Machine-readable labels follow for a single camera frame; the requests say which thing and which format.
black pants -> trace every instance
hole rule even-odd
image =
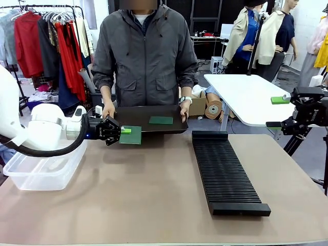
[[[226,74],[247,74],[248,64],[250,62],[243,58],[232,58],[232,63],[230,63],[225,69]]]
[[[275,54],[270,65],[262,65],[257,63],[256,74],[266,79],[267,81],[272,82],[275,79],[277,73],[279,72],[284,59],[285,54],[281,52]]]

cardboard box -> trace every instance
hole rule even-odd
[[[189,108],[189,116],[202,116],[205,114],[205,108],[206,108],[206,95],[202,91],[200,94],[200,98],[191,96],[193,99],[193,104],[190,105]]]

beige jacket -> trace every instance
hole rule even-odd
[[[285,14],[283,12],[275,11],[263,24],[255,53],[253,68],[256,68],[256,61],[263,65],[271,64],[276,51],[276,36],[284,17]]]
[[[235,20],[234,22],[234,26],[232,28],[229,38],[229,43],[223,55],[223,62],[222,62],[223,66],[227,66],[231,62],[232,58],[236,54],[237,49],[244,41],[247,31],[248,31],[248,10],[247,8],[243,8],[237,17],[237,20]]]

pink shirt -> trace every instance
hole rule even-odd
[[[307,45],[308,53],[314,54],[316,49],[320,49],[328,33],[328,18],[325,17],[318,25],[311,42]]]

red garment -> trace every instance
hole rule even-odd
[[[56,23],[61,60],[68,88],[80,101],[86,101],[84,80],[78,74],[83,68],[81,51],[76,39],[73,24]]]
[[[41,16],[27,12],[17,18],[14,36],[18,64],[25,78],[40,76],[43,73],[37,21]]]

